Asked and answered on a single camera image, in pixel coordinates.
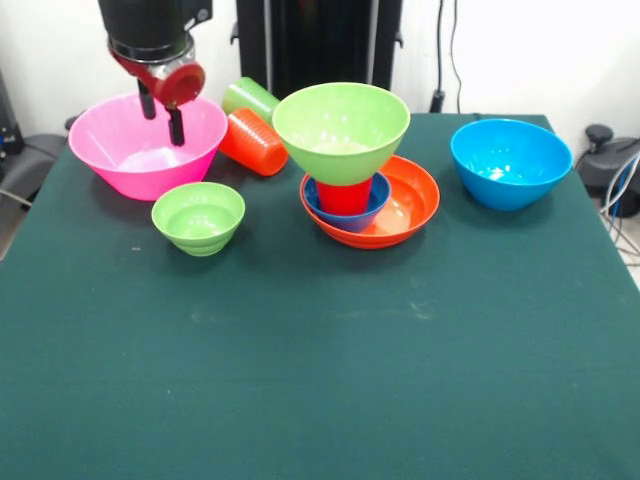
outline orange bowl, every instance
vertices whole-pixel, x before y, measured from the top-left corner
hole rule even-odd
[[[366,230],[347,232],[317,217],[304,199],[308,174],[300,183],[300,200],[312,220],[330,237],[364,250],[387,248],[404,242],[433,217],[440,204],[438,184],[420,165],[394,155],[380,169],[391,183],[391,198]]]

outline floor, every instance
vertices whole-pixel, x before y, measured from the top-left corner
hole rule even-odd
[[[4,232],[0,232],[0,261],[4,260],[4,257],[9,251],[11,243],[15,239],[25,218],[26,212],[20,210],[13,221],[8,225],[8,228],[5,229]],[[604,218],[603,222],[605,223],[605,228],[609,228],[609,225]],[[640,256],[630,255],[623,251],[633,251],[634,246],[636,249],[640,249],[640,214],[636,215],[633,218],[625,219],[622,224],[622,231],[626,238],[624,236],[620,236],[620,238],[618,238],[616,246],[620,251],[620,256],[622,257],[624,263],[628,265],[629,273],[635,280],[636,285],[640,290]],[[612,230],[612,240],[615,240],[616,236],[616,231]]]
[[[7,255],[13,240],[16,238],[18,231],[20,230],[20,226],[24,219],[27,217],[27,212],[24,210],[19,210],[16,212],[15,217],[7,224],[7,227],[0,232],[0,261],[4,260],[4,257]]]
[[[605,228],[609,229],[609,222],[604,218],[603,222],[605,223]],[[611,230],[611,240],[615,241],[617,238],[616,246],[618,247],[618,252],[640,290],[640,255],[625,253],[625,250],[629,252],[640,250],[640,214],[632,218],[625,218],[622,223],[622,232],[626,237],[620,236],[617,238],[616,231]]]

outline blue bowl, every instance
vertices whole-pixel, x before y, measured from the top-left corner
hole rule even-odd
[[[304,185],[304,199],[313,210],[313,213],[340,230],[354,233],[360,233],[373,223],[374,218],[385,206],[389,197],[391,197],[389,180],[381,173],[376,173],[371,183],[371,194],[369,195],[369,205],[366,212],[361,215],[332,215],[322,211],[320,208],[316,181],[309,177]]]
[[[513,211],[549,193],[571,170],[567,145],[544,128],[517,120],[480,120],[451,139],[464,186],[481,204]]]

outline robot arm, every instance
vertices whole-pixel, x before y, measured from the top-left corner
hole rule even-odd
[[[205,74],[189,31],[211,19],[212,0],[98,0],[108,48],[137,77],[142,112],[155,118],[153,98],[169,113],[174,145],[184,144],[180,105],[194,100]]]

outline large green bowl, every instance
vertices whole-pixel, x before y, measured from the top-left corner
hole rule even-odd
[[[188,183],[162,195],[151,210],[160,232],[195,257],[218,253],[244,217],[242,196],[220,183]]]
[[[317,181],[372,177],[402,141],[411,115],[397,95],[363,83],[324,83],[292,93],[272,123],[291,158]]]

